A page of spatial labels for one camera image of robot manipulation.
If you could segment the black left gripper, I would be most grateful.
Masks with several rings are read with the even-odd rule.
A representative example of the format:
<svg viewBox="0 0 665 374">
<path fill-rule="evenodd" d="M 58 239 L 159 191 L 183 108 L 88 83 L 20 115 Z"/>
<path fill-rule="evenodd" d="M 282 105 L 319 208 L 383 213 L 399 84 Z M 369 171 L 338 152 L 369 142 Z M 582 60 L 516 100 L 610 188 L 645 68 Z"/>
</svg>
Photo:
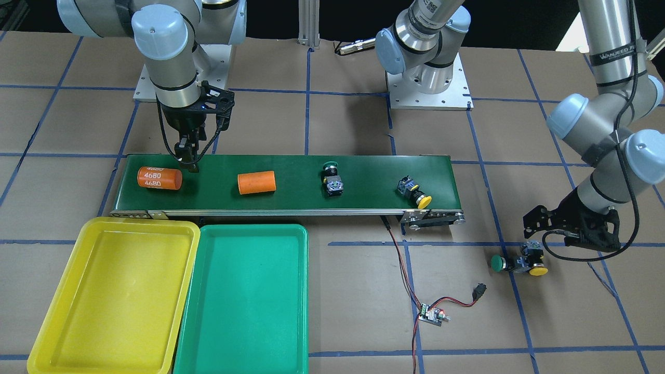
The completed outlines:
<svg viewBox="0 0 665 374">
<path fill-rule="evenodd" d="M 618 211 L 598 213 L 580 201 L 577 190 L 566 196 L 555 210 L 539 205 L 523 216 L 523 235 L 526 239 L 540 231 L 566 231 L 564 243 L 602 252 L 621 249 L 618 239 Z"/>
</svg>

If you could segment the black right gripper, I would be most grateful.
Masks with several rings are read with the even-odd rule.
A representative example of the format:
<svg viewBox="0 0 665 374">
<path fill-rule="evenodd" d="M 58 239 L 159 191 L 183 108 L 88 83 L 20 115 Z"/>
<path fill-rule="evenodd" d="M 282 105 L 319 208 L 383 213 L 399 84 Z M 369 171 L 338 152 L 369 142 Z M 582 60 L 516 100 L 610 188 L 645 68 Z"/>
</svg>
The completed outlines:
<svg viewBox="0 0 665 374">
<path fill-rule="evenodd" d="M 206 136 L 206 118 L 208 115 L 204 113 L 201 108 L 201 95 L 202 89 L 199 89 L 199 98 L 196 99 L 189 106 L 183 108 L 172 108 L 165 104 L 162 104 L 157 100 L 157 113 L 159 117 L 160 130 L 162 132 L 162 138 L 166 146 L 168 154 L 175 156 L 178 163 L 181 167 L 188 167 L 190 173 L 198 173 L 199 167 L 197 165 L 198 156 L 204 156 L 210 146 L 214 141 L 219 137 L 221 131 L 216 126 L 216 131 L 202 149 L 201 153 L 198 154 L 199 142 L 207 140 Z M 171 149 L 168 144 L 168 139 L 165 133 L 164 119 L 171 126 L 171 128 L 178 131 L 180 140 L 174 144 L 174 148 Z"/>
</svg>

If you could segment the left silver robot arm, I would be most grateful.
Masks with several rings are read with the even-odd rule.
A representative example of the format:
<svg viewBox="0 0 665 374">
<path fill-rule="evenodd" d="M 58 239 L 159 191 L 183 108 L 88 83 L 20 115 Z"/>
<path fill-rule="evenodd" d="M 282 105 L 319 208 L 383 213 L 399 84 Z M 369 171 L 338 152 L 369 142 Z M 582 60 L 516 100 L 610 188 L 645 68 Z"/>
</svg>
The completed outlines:
<svg viewBox="0 0 665 374">
<path fill-rule="evenodd" d="M 549 130 L 592 167 L 592 173 L 555 210 L 537 206 L 523 216 L 524 236 L 542 232 L 542 243 L 561 235 L 567 246 L 623 253 L 639 231 L 636 197 L 663 181 L 663 134 L 630 126 L 663 99 L 663 83 L 647 73 L 646 43 L 633 1 L 580 1 L 598 95 L 574 93 L 547 118 Z M 416 82 L 440 71 L 451 78 L 452 64 L 470 26 L 461 1 L 414 1 L 376 35 L 376 53 L 389 74 Z"/>
</svg>

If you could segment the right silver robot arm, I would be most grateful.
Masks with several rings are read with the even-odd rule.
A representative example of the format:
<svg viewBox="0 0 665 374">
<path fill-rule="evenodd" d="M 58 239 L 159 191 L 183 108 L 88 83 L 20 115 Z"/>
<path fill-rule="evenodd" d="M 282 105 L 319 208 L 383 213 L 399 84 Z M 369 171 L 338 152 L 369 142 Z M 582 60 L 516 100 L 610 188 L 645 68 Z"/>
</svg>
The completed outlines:
<svg viewBox="0 0 665 374">
<path fill-rule="evenodd" d="M 178 132 L 168 153 L 181 169 L 198 164 L 219 133 L 228 130 L 234 94 L 213 77 L 205 46 L 244 41 L 245 1 L 57 1 L 64 26 L 75 35 L 126 36 L 144 57 L 160 130 Z"/>
</svg>

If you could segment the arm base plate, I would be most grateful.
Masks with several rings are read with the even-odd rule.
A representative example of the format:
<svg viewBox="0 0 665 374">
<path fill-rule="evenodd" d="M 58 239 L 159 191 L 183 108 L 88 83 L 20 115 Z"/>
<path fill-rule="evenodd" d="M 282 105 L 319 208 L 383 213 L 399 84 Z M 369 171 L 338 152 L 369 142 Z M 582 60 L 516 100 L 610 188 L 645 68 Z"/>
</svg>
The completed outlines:
<svg viewBox="0 0 665 374">
<path fill-rule="evenodd" d="M 194 43 L 171 59 L 145 57 L 134 98 L 188 107 L 205 95 L 202 86 L 226 89 L 232 54 L 231 45 Z"/>
<path fill-rule="evenodd" d="M 390 108 L 398 110 L 470 111 L 474 108 L 459 54 L 444 68 L 425 64 L 402 74 L 385 74 Z"/>
</svg>

